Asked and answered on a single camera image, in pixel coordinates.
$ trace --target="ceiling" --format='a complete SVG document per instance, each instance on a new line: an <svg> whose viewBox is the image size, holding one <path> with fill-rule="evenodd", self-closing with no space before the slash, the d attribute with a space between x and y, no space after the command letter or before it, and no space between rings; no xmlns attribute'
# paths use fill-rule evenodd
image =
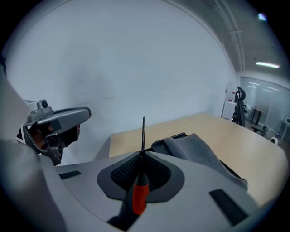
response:
<svg viewBox="0 0 290 232"><path fill-rule="evenodd" d="M0 50L21 18L40 1L31 0L29 3L27 1L19 3L12 0L9 1L8 5L4 5L8 13L2 15L1 19L3 22L10 23L3 24L1 28ZM249 0L257 9L261 9L268 14L268 23L258 20L259 12L245 0L174 1L191 9L213 29L219 40L224 44L236 71L254 70L285 77L289 76L289 60L270 27L270 25L275 26L273 27L275 31L282 35L279 39L283 41L284 48L289 47L289 36L287 36L286 30L289 20L287 20L288 13L285 5L275 5L271 1L267 4L263 0ZM257 61L276 63L281 67L278 69L261 67L255 65Z"/></svg>
<svg viewBox="0 0 290 232"><path fill-rule="evenodd" d="M244 0L175 0L201 17L215 32L236 71L253 70L289 76L289 60L275 33ZM256 65L279 64L273 69Z"/></svg>

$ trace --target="floor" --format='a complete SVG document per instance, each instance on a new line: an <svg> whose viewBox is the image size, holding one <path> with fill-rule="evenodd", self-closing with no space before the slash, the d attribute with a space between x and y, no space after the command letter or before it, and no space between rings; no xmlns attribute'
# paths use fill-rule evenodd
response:
<svg viewBox="0 0 290 232"><path fill-rule="evenodd" d="M254 131L251 125L252 125L251 122L246 120L246 128ZM275 134L272 134L272 135L269 134L268 138L271 138L273 136L275 136ZM278 146L284 150L288 163L290 164L290 142L286 140L281 140L281 139L278 139L278 140L279 140Z"/></svg>

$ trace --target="gray cloth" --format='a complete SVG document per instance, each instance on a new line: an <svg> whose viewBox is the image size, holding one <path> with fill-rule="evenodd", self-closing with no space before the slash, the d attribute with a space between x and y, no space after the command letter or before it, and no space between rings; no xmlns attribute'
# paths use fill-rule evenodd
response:
<svg viewBox="0 0 290 232"><path fill-rule="evenodd" d="M240 179L231 174L223 166L210 147L196 134L181 139L166 138L164 141L173 156L206 165L229 178L242 188L246 190L248 189L247 180Z"/></svg>

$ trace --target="white surface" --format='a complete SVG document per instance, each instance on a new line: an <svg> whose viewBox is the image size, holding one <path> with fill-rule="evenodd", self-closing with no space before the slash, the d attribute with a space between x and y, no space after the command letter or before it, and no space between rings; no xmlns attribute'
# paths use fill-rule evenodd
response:
<svg viewBox="0 0 290 232"><path fill-rule="evenodd" d="M29 107L13 89L0 66L0 139L14 140Z"/></svg>
<svg viewBox="0 0 290 232"><path fill-rule="evenodd" d="M63 180L66 190L69 190L69 193L75 197L77 202L81 203L98 219L107 221L118 214L122 202L109 199L97 185L96 179L102 169L129 155L130 153L127 153L110 159L95 160L91 163L63 166L56 168L56 170L58 173L79 170L82 173L81 175ZM208 194L216 189L223 189L246 214L250 215L258 208L255 200L244 189L205 165L155 152L152 152L151 155L155 155L180 168L184 174L184 184L180 191L169 201L147 203L143 214L128 230L130 232L184 232L192 231L192 229L205 232L226 230L231 227L231 224ZM45 167L43 165L43 167L48 183L53 183L51 166L48 167L47 165ZM54 196L57 187L57 185L49 186L49 188L52 188L52 196L60 199L61 197L58 194ZM62 201L58 202L60 210L68 204L68 200L63 198ZM72 219L70 216L72 213L73 210L64 213L64 219L69 222Z"/></svg>
<svg viewBox="0 0 290 232"><path fill-rule="evenodd" d="M143 116L152 125L221 115L225 83L236 76L208 30L159 0L72 0L23 35L7 75L25 99L91 109L62 164L90 161L110 134L140 127Z"/></svg>
<svg viewBox="0 0 290 232"><path fill-rule="evenodd" d="M226 84L227 92L225 94L225 101L226 100L231 100L232 102L235 101L237 86L239 85L236 82Z"/></svg>
<svg viewBox="0 0 290 232"><path fill-rule="evenodd" d="M234 114L235 111L235 106L236 104L232 101L225 101L224 107L223 107L223 112L222 112L222 116L223 118L230 120L232 119L232 116Z"/></svg>

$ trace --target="robotic arm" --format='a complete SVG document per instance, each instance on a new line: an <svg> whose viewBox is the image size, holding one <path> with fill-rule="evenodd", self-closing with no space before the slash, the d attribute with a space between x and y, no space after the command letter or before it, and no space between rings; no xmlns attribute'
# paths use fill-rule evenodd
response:
<svg viewBox="0 0 290 232"><path fill-rule="evenodd" d="M63 149L77 141L80 124L91 117L87 107L54 111L46 100L28 101L30 112L16 140L48 156L54 166L61 163Z"/></svg>

